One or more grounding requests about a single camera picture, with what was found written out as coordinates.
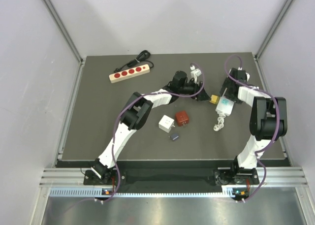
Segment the yellow cube block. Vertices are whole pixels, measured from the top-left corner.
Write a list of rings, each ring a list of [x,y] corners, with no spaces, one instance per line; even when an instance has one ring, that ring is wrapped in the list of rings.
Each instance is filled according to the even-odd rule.
[[[220,97],[217,95],[211,95],[209,100],[210,103],[217,105],[219,103]]]

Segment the white power strip coloured sockets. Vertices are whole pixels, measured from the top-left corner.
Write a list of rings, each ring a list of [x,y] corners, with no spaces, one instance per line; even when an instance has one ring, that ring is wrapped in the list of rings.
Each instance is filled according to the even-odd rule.
[[[230,116],[234,107],[234,102],[222,96],[216,106],[216,112],[219,115]]]

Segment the red patterned plug adapter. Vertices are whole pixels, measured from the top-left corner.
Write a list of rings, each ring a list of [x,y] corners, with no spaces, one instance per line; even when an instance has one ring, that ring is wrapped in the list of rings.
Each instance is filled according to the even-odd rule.
[[[189,123],[189,116],[185,110],[179,111],[175,114],[175,122],[177,126],[183,127]]]

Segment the white cube socket adapter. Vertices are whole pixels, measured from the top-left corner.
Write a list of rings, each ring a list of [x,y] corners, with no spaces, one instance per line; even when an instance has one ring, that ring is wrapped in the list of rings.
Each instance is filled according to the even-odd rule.
[[[166,133],[170,133],[172,128],[175,126],[175,120],[167,115],[163,115],[158,123],[158,128]]]

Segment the black plug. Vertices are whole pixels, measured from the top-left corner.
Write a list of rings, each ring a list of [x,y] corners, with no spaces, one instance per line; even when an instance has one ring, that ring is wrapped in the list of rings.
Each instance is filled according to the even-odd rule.
[[[173,134],[169,135],[169,139],[171,141],[176,141],[177,139],[179,139],[179,134],[178,133],[173,133]]]

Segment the beige power strip red sockets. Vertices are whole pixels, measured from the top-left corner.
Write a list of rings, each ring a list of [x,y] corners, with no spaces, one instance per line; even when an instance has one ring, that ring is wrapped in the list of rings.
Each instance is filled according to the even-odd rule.
[[[148,64],[132,67],[128,70],[119,71],[109,75],[109,80],[111,83],[117,83],[124,81],[136,76],[147,74],[150,72],[150,67]]]

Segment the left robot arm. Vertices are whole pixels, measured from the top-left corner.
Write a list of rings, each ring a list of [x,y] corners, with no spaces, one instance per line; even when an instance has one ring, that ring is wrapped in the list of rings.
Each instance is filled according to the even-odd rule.
[[[197,68],[191,74],[192,78],[188,79],[184,71],[177,71],[160,90],[148,94],[134,92],[131,95],[114,123],[111,141],[91,166],[97,181],[106,184],[111,180],[116,159],[131,136],[144,126],[152,109],[169,105],[179,97],[190,97],[197,101],[210,99],[204,90],[203,71]]]

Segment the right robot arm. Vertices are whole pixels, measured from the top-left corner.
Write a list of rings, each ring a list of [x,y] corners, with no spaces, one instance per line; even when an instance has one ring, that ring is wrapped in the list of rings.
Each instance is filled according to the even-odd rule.
[[[258,87],[249,86],[249,77],[242,68],[232,68],[220,90],[216,106],[218,124],[214,130],[223,128],[224,120],[230,116],[235,104],[246,103],[251,107],[251,116],[249,140],[243,151],[235,157],[230,169],[218,170],[215,179],[219,185],[258,184],[256,167],[265,147],[287,132],[285,98],[272,97]]]

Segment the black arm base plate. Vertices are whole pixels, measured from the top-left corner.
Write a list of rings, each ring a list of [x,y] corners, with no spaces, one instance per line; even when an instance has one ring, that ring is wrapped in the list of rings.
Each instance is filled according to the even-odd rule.
[[[135,182],[205,182],[211,186],[225,185],[257,185],[259,178],[257,171],[233,175],[229,168],[131,168],[123,169],[118,177],[116,170],[109,173],[106,179],[100,179],[92,170],[87,170],[84,177],[84,185],[121,185]]]

